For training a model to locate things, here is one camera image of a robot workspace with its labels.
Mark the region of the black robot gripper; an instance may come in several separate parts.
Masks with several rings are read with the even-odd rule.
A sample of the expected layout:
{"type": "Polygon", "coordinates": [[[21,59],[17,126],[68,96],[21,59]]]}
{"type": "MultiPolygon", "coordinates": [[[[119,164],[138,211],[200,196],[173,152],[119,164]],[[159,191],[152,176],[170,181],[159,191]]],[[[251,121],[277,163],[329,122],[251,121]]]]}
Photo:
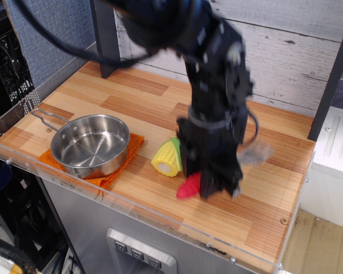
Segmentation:
{"type": "Polygon", "coordinates": [[[198,119],[192,109],[188,118],[177,119],[182,171],[186,178],[201,172],[200,197],[208,199],[222,190],[232,199],[240,196],[243,174],[237,147],[243,143],[247,119],[248,111],[242,109],[213,122],[198,119]]]}

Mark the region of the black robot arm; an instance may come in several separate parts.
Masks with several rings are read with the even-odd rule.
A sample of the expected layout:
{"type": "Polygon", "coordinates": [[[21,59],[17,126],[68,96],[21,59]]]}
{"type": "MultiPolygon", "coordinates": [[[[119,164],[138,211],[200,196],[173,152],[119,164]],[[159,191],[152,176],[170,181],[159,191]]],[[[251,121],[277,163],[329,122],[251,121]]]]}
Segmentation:
{"type": "Polygon", "coordinates": [[[129,38],[149,54],[172,49],[183,57],[192,87],[187,118],[177,120],[182,170],[200,174],[200,195],[240,192],[237,148],[253,92],[242,36],[208,1],[109,1],[129,38]]]}

